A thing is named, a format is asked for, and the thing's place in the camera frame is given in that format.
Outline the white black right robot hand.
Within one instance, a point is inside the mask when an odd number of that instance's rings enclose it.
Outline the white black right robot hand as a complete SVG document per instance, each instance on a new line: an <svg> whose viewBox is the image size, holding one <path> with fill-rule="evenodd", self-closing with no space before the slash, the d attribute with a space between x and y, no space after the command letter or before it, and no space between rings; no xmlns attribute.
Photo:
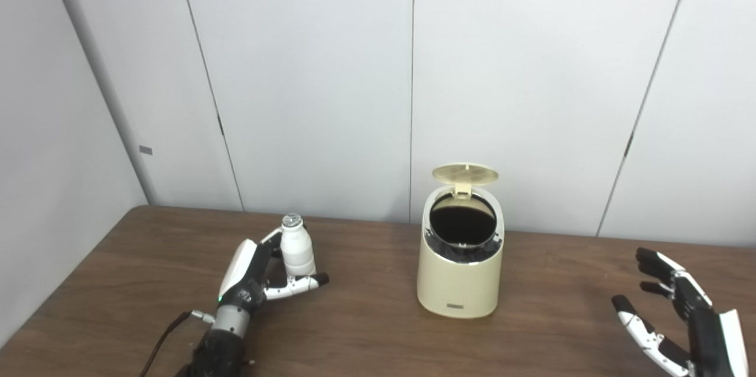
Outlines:
<svg viewBox="0 0 756 377"><path fill-rule="evenodd" d="M624 295L612 297L616 315L640 350L670 376L748 376L749 361L739 313L715 310L696 278L665 254L639 247L638 269L656 282L641 282L645 293L668 299L687 326L683 349L643 318Z"/></svg>

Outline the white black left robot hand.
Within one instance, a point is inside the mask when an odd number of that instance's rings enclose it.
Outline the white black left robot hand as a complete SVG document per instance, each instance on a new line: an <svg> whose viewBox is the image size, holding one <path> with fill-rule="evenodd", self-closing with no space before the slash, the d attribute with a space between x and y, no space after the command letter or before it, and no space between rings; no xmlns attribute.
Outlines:
<svg viewBox="0 0 756 377"><path fill-rule="evenodd" d="M251 314L267 301L292 297L327 285L330 276L326 272L314 272L305 268L296 274L295 266L287 263L284 264L286 285L268 285L268 264L273 258L286 259L282 242L286 235L293 234L294 231L279 227L259 243L251 239L243 240L221 282L218 307L234 306Z"/></svg>

